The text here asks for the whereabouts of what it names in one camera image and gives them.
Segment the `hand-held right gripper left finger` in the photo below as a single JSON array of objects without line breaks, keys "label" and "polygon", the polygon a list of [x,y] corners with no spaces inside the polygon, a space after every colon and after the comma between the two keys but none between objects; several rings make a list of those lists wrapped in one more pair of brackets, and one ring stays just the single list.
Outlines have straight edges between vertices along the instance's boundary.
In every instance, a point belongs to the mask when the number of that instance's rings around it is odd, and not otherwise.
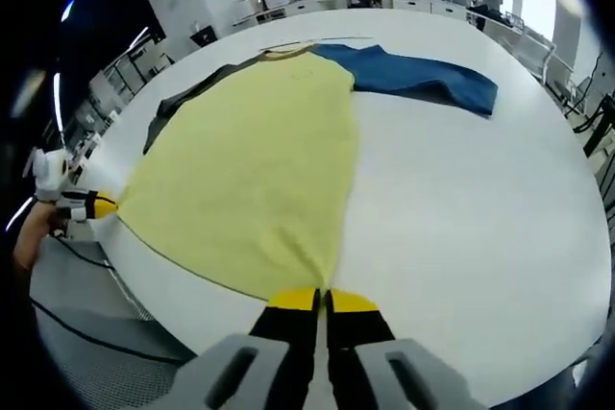
[{"label": "hand-held right gripper left finger", "polygon": [[314,370],[321,291],[284,290],[251,330],[232,334],[186,363],[174,409],[300,409]]}]

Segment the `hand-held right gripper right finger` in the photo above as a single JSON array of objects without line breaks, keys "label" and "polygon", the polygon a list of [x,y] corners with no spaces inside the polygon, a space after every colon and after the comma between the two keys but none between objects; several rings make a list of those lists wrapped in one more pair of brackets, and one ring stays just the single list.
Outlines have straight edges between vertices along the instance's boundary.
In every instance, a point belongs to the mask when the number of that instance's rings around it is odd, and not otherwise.
[{"label": "hand-held right gripper right finger", "polygon": [[328,374],[339,409],[481,409],[460,372],[398,339],[368,299],[326,294]]}]

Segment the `person's left hand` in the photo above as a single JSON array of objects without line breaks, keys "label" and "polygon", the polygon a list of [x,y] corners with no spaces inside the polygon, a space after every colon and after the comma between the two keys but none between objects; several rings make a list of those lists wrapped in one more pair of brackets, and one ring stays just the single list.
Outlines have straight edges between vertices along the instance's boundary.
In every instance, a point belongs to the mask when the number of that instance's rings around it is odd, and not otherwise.
[{"label": "person's left hand", "polygon": [[66,221],[60,216],[57,206],[53,203],[35,203],[28,219],[33,233],[40,237],[66,229]]}]

